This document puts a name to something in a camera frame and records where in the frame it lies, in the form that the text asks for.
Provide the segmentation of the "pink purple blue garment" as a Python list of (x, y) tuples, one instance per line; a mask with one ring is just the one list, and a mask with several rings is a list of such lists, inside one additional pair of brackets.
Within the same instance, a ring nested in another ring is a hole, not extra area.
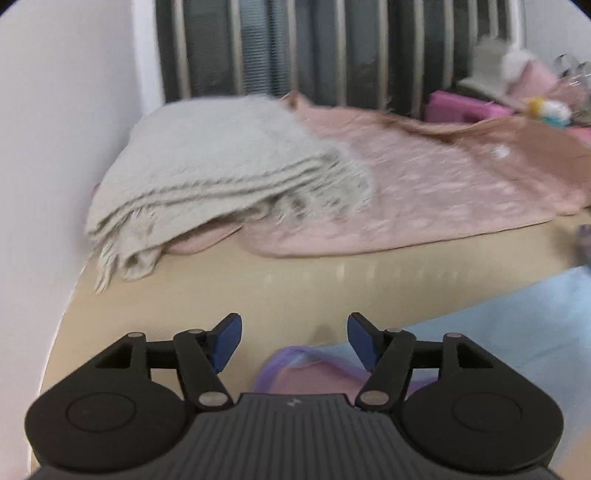
[[(420, 340), (468, 336), (560, 406), (565, 429), (551, 462), (565, 479), (590, 476), (590, 270), (570, 269), (514, 293), (410, 327)], [(290, 346), (263, 365), (256, 393), (354, 399), (369, 377), (349, 344)]]

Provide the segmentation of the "pink quilted jacket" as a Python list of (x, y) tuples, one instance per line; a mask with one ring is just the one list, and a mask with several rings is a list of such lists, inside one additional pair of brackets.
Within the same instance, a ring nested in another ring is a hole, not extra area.
[(297, 93), (276, 100), (318, 136), (349, 147), (372, 175), (370, 203), (297, 222), (212, 221), (164, 250), (182, 236), (201, 249), (238, 233), (262, 256), (352, 255), (537, 225), (590, 203), (589, 145), (540, 122), (509, 116), (430, 124), (322, 107)]

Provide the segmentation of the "beige knitted fringed blanket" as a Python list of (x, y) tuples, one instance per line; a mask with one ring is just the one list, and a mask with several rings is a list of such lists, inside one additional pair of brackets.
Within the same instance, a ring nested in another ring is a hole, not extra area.
[(144, 117), (100, 181), (85, 232), (95, 289), (150, 275), (164, 247), (212, 221), (297, 222), (370, 203), (369, 170), (266, 96), (170, 103)]

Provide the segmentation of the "yellow white plush toy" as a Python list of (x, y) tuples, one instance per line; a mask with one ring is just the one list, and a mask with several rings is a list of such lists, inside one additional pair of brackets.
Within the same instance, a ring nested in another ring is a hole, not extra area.
[(534, 120), (565, 128), (571, 124), (572, 110), (558, 100), (545, 97), (533, 97), (526, 102), (527, 115)]

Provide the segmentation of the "steel window railing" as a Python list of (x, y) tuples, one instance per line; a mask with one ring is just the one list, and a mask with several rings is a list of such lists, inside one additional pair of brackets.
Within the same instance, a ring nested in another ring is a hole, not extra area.
[(421, 117), (487, 40), (520, 47), (518, 1), (159, 1), (166, 101), (301, 92)]

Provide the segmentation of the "pink pouch bag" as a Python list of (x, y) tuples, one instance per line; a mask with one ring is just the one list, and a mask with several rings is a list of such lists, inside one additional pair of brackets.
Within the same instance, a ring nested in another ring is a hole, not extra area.
[(507, 89), (507, 96), (517, 102), (546, 96), (559, 83), (559, 77), (537, 59), (526, 63), (520, 76)]

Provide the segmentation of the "stack of white boxes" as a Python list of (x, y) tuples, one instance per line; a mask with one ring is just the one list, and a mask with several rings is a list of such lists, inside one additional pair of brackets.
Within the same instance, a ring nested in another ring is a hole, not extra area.
[(470, 75), (458, 85), (501, 100), (531, 58), (527, 50), (512, 42), (483, 37), (474, 47)]

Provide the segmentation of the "clear pink plastic bag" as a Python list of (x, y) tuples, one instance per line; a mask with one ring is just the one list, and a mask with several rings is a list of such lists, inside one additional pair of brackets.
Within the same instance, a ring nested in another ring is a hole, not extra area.
[(572, 54), (562, 54), (554, 61), (559, 81), (551, 96), (572, 111), (572, 122), (590, 126), (590, 61), (579, 61)]

